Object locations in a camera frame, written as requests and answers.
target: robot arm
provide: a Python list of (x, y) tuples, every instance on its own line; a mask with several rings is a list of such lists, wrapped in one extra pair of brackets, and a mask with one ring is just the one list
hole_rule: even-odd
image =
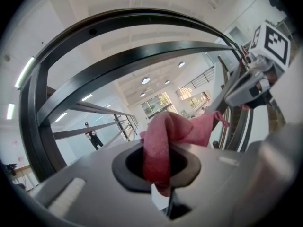
[(246, 60), (249, 71), (242, 75), (225, 96), (229, 106), (255, 108), (270, 104), (277, 109), (271, 87), (288, 69), (290, 41), (267, 23), (255, 31)]

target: white wall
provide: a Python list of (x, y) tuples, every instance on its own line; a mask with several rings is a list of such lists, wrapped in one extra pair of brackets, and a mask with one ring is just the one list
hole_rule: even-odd
[(264, 140), (269, 134), (267, 106), (258, 106), (254, 109), (252, 127), (248, 145), (258, 140)]
[[(173, 81), (176, 91), (210, 68), (203, 53), (199, 53), (189, 65), (185, 66), (185, 70)], [(208, 87), (207, 83), (199, 88), (200, 92), (204, 91), (203, 87)]]
[(213, 79), (213, 90), (212, 90), (212, 97), (211, 103), (215, 100), (216, 97), (221, 93), (222, 88), (221, 85), (224, 85), (224, 74), (222, 64), (217, 62), (214, 65), (214, 79)]
[(130, 106), (129, 110), (131, 111), (132, 115), (136, 117), (138, 124), (140, 124), (144, 130), (147, 130), (148, 123), (150, 122), (150, 120), (148, 119), (141, 105), (138, 104)]
[(17, 163), (19, 167), (29, 164), (19, 129), (0, 128), (0, 139), (0, 159), (4, 164)]
[(269, 0), (227, 0), (216, 9), (213, 14), (208, 14), (205, 21), (220, 31), (228, 34), (234, 26), (252, 37), (254, 31), (265, 19), (274, 23), (285, 18), (284, 12), (269, 4)]
[(169, 205), (169, 197), (164, 197), (163, 195), (161, 195), (155, 184), (151, 185), (151, 200), (153, 201), (153, 203), (157, 206), (157, 208), (159, 210), (162, 210), (166, 207), (168, 207)]
[(67, 139), (56, 140), (56, 143), (67, 165), (77, 159)]
[(182, 110), (185, 110), (187, 114), (189, 114), (193, 108), (190, 106), (187, 100), (181, 100), (178, 95), (176, 94), (176, 87), (174, 84), (171, 87), (165, 89), (165, 92), (169, 96), (171, 103), (175, 106), (178, 114), (181, 114)]

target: round ceiling light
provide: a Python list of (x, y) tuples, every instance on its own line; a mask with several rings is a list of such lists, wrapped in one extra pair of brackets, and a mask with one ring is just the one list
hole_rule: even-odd
[(146, 83), (148, 83), (150, 80), (151, 80), (150, 78), (144, 77), (144, 78), (142, 79), (142, 84), (146, 84)]
[(182, 67), (182, 66), (184, 66), (185, 65), (185, 62), (183, 62), (183, 61), (181, 61), (180, 63), (179, 63), (179, 67)]

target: circular hole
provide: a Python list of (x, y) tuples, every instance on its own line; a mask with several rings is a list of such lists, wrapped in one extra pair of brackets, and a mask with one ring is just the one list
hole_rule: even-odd
[(95, 35), (97, 33), (96, 29), (92, 28), (90, 31), (89, 31), (89, 34), (90, 35)]

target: fluorescent light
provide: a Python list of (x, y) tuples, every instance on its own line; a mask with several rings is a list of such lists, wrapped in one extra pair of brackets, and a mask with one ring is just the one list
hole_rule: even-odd
[(61, 116), (55, 120), (55, 122), (58, 122), (59, 120), (61, 120), (66, 114), (67, 113), (62, 113)]
[(150, 78), (144, 77), (144, 78), (142, 79), (142, 84), (146, 84), (146, 83), (148, 83), (150, 80), (151, 80)]
[(21, 74), (19, 75), (18, 80), (17, 80), (17, 82), (16, 82), (16, 84), (15, 84), (15, 87), (16, 87), (16, 88), (19, 88), (19, 87), (20, 87), (20, 81), (22, 80), (22, 78), (23, 78), (23, 76), (24, 76), (26, 70), (28, 69), (29, 65), (32, 63), (33, 60), (34, 60), (33, 57), (30, 58), (29, 61), (27, 62), (27, 64), (25, 65), (25, 67), (23, 68), (23, 70), (21, 71)]
[(13, 118), (14, 108), (15, 108), (14, 104), (9, 104), (8, 113), (6, 114), (6, 119), (10, 120)]
[(182, 67), (182, 66), (184, 66), (185, 65), (185, 62), (180, 62), (179, 63), (179, 67)]
[(93, 96), (92, 94), (88, 94), (85, 98), (82, 99), (82, 101), (85, 101), (86, 99), (90, 98), (91, 96)]

